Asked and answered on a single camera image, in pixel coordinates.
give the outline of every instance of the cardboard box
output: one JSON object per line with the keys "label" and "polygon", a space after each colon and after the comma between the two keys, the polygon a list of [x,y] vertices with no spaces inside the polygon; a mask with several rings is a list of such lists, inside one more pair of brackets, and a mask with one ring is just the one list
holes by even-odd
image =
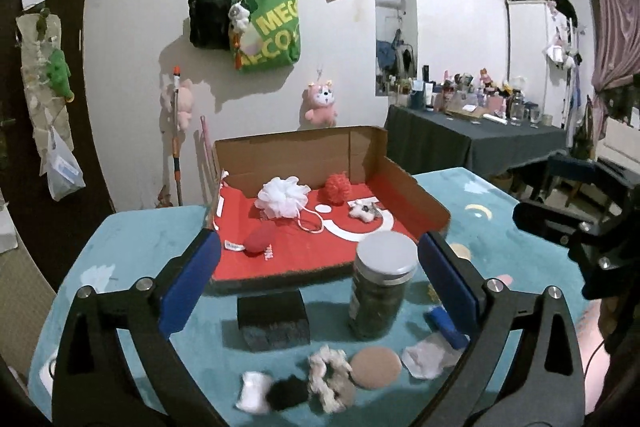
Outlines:
{"label": "cardboard box", "polygon": [[[278,176],[299,178],[308,185],[307,208],[313,210],[322,201],[327,177],[345,172],[353,185],[353,198],[373,196],[392,215],[393,230],[414,240],[427,231],[446,233],[450,214],[415,179],[386,158],[386,131],[377,127],[343,127],[250,136],[219,140],[214,145],[216,162],[228,171],[220,189],[215,218],[221,241],[242,244],[242,240],[260,226],[254,206],[262,186]],[[352,271],[355,247],[364,233],[381,226],[380,219],[368,225],[346,217],[348,205],[332,207],[324,219],[325,230],[303,232],[295,219],[278,220],[280,239],[273,245],[273,259],[250,258],[245,253],[223,250],[222,260],[212,280],[217,291],[257,290],[282,285],[317,282],[348,275]],[[319,218],[302,212],[306,227],[318,225]],[[336,223],[341,220],[336,239]]]}

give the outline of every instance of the cord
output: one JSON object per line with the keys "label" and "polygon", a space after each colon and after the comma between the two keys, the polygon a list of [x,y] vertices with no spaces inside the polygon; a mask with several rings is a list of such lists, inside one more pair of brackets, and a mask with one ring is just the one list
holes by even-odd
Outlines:
{"label": "cord", "polygon": [[306,210],[307,212],[309,212],[309,214],[316,214],[316,216],[318,216],[318,218],[320,219],[320,230],[310,230],[310,229],[306,229],[305,227],[302,226],[302,223],[300,223],[300,218],[298,218],[298,226],[304,230],[305,232],[309,232],[309,233],[320,233],[322,232],[322,230],[324,230],[324,220],[322,220],[322,216],[320,214],[318,214],[316,211],[314,210],[309,210],[308,208],[306,208],[306,206],[302,207],[302,210]]}
{"label": "cord", "polygon": [[593,357],[596,356],[596,353],[598,352],[598,350],[604,346],[604,341],[602,341],[598,347],[596,347],[596,349],[593,351],[593,353],[591,353],[591,356],[589,357],[589,362],[587,362],[587,367],[584,369],[584,380],[587,380],[587,372],[589,371],[589,366],[591,365],[591,360],[593,360]]}

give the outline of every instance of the pink curtain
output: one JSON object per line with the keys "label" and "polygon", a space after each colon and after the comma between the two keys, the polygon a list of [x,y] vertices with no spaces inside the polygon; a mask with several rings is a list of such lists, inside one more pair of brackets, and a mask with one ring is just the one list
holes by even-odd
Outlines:
{"label": "pink curtain", "polygon": [[640,73],[640,0],[600,0],[600,36],[591,84],[593,141],[604,138],[607,107],[601,98],[606,89],[625,86]]}

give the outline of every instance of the pink plush toy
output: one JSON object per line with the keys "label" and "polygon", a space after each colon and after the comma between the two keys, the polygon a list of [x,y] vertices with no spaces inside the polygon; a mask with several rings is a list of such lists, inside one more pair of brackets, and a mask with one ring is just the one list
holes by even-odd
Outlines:
{"label": "pink plush toy", "polygon": [[[193,110],[193,93],[191,92],[193,83],[187,78],[180,81],[178,88],[178,129],[185,132],[191,123],[191,112]],[[174,86],[169,86],[162,94],[164,107],[172,114],[172,100],[174,99]]]}
{"label": "pink plush toy", "polygon": [[329,80],[324,85],[309,84],[306,90],[306,99],[311,109],[305,113],[305,119],[313,125],[335,125],[335,118],[338,114],[334,109],[332,81]]}

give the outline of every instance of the mirror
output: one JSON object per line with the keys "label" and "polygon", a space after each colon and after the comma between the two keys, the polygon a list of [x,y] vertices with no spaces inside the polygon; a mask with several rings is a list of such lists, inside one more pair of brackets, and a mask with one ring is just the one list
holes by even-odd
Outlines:
{"label": "mirror", "polygon": [[390,89],[417,76],[417,50],[416,0],[376,0],[377,96],[387,96]]}

